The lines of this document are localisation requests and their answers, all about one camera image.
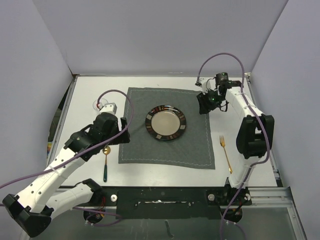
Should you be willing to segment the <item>grey cloth placemat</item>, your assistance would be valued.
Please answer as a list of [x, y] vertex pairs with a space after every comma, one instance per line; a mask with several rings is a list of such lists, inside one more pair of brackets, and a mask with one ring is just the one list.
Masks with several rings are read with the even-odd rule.
[[[124, 107], [127, 118], [133, 115], [128, 129], [130, 142], [119, 146], [118, 162], [215, 169], [210, 118], [199, 114], [198, 94], [199, 91], [185, 89], [130, 87]], [[148, 133], [146, 116], [161, 105], [175, 107], [185, 115], [182, 136], [164, 141]]]

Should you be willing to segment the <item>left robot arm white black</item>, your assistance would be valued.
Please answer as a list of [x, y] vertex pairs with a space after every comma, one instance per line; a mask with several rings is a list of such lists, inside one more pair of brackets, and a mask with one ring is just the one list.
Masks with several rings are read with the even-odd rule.
[[102, 187], [91, 178], [80, 181], [61, 194], [56, 190], [65, 180], [107, 145], [126, 144], [132, 119], [100, 113], [92, 124], [73, 133], [48, 167], [17, 194], [8, 194], [2, 204], [13, 220], [31, 238], [40, 235], [58, 215], [77, 205], [103, 202]]

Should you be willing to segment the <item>clear drinking glass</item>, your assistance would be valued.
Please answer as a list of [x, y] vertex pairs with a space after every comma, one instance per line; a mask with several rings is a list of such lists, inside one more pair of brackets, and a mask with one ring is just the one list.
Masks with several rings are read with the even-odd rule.
[[105, 98], [101, 98], [99, 101], [95, 100], [92, 103], [92, 107], [95, 111], [100, 111], [107, 104], [108, 101]]

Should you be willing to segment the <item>gold fork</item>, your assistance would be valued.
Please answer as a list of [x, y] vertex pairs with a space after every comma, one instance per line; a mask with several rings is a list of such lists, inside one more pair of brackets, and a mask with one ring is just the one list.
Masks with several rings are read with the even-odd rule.
[[231, 163], [230, 163], [227, 151], [226, 151], [226, 143], [225, 143], [225, 138], [224, 138], [223, 135], [219, 136], [219, 142], [220, 142], [220, 146], [223, 148], [223, 151], [224, 151], [224, 154], [225, 154], [225, 157], [226, 157], [228, 170], [229, 170], [230, 174], [232, 174], [233, 173], [233, 169], [232, 169], [232, 166], [231, 166]]

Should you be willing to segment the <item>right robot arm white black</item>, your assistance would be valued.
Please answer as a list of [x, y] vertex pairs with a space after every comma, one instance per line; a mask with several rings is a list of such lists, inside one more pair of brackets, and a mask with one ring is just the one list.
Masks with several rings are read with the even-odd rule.
[[228, 177], [231, 187], [222, 192], [223, 200], [230, 205], [241, 198], [238, 189], [248, 185], [252, 164], [257, 163], [272, 148], [275, 120], [272, 115], [266, 115], [259, 110], [244, 92], [242, 82], [230, 80], [226, 72], [218, 73], [213, 78], [215, 87], [212, 88], [209, 80], [196, 80], [195, 85], [201, 87], [202, 93], [197, 95], [199, 113], [201, 115], [225, 106], [231, 106], [240, 120], [235, 144], [238, 163]]

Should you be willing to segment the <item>dark rimmed dinner plate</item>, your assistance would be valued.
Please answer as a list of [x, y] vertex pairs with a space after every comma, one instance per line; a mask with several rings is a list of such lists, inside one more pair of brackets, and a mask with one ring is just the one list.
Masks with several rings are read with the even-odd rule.
[[181, 137], [187, 129], [185, 114], [172, 105], [158, 105], [145, 117], [145, 128], [156, 140], [173, 141]]

